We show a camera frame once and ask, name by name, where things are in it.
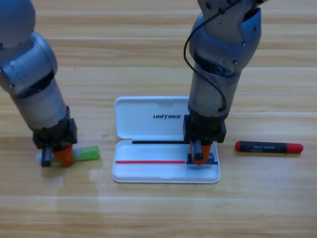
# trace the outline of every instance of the wooden table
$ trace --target wooden table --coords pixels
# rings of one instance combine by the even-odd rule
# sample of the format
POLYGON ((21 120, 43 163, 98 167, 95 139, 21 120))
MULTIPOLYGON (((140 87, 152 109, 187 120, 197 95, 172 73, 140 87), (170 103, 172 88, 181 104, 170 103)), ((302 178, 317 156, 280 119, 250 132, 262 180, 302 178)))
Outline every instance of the wooden table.
POLYGON ((80 145, 101 159, 42 170, 10 97, 0 93, 1 238, 316 238, 317 18, 315 0, 263 5, 263 36, 243 71, 219 145, 213 185, 118 184, 113 102, 188 95, 183 44, 195 0, 33 0, 37 31, 55 50, 56 76, 80 145), (237 140, 301 142, 301 156, 239 156, 237 140))

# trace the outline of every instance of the marker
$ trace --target marker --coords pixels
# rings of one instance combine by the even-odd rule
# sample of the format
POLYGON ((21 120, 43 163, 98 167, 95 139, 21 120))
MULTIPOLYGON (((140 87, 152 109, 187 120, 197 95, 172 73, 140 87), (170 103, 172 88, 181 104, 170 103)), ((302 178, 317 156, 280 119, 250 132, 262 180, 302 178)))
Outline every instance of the marker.
POLYGON ((240 152, 259 152, 259 153, 280 153, 280 154, 300 154, 304 147, 301 144, 292 143, 272 143, 238 141, 236 151, 240 152))

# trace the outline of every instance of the silver arm segment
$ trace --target silver arm segment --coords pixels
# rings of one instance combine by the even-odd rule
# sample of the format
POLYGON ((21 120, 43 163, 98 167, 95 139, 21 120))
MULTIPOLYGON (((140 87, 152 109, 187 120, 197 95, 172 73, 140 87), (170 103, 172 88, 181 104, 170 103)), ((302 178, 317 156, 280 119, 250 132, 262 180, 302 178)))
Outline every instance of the silver arm segment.
POLYGON ((0 0, 0 86, 33 131, 36 146, 59 151, 77 143, 76 124, 55 80, 55 54, 34 27, 30 0, 0 0))
POLYGON ((189 116, 184 120, 185 141, 196 140, 202 145, 222 143, 227 118, 242 70, 253 57, 261 38, 260 4, 266 0, 198 0, 202 14, 193 30, 201 27, 189 43, 195 60, 189 96, 189 116), (214 83, 226 98, 206 81, 214 83))

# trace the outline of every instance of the white object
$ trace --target white object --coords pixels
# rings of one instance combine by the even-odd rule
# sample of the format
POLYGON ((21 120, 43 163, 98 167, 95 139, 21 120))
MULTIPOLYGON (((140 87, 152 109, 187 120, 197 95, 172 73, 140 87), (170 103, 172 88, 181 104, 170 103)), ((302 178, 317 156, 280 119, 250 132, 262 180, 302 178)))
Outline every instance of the white object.
POLYGON ((117 143, 112 167, 116 182, 215 183, 220 179, 217 146, 211 154, 216 164, 186 164, 191 153, 182 144, 188 97, 121 97, 114 103, 117 143), (174 144, 153 141, 177 141, 174 144))

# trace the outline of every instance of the black cable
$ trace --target black cable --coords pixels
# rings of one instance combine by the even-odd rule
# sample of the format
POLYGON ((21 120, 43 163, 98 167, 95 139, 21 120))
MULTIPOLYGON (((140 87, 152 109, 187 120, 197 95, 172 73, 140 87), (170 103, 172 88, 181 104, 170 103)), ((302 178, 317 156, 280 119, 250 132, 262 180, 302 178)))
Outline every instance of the black cable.
POLYGON ((222 106, 222 111, 226 110, 227 108, 227 99, 225 97, 225 95, 223 94, 223 92, 221 91, 220 88, 218 88, 213 82, 209 81, 206 77, 204 77, 201 73, 199 73, 190 63, 189 61, 187 60, 187 57, 186 57, 186 50, 187 50, 187 45, 188 43, 190 42, 190 40, 192 39, 193 35, 200 29, 202 28, 203 26, 205 26, 207 23, 211 22, 212 20, 214 20, 216 17, 220 16, 220 15, 223 15, 225 14, 226 11, 228 11, 230 8, 232 8, 233 6, 235 6, 236 4, 238 4, 239 2, 241 2, 241 0, 237 0, 236 2, 234 3, 231 3, 228 7, 224 8, 224 9, 219 9, 218 10, 218 13, 215 14, 214 16, 212 16, 211 18, 208 18, 206 21, 204 21, 202 24, 200 24, 199 26, 197 26, 193 31, 192 33, 189 35, 189 37, 187 38, 187 41, 185 43, 185 46, 184 46, 184 59, 186 61, 186 63, 188 64, 188 66, 196 73, 198 74, 203 80, 205 80, 206 82, 208 82, 212 87, 214 87, 219 93, 220 95, 222 96, 222 99, 223 99, 223 106, 222 106))

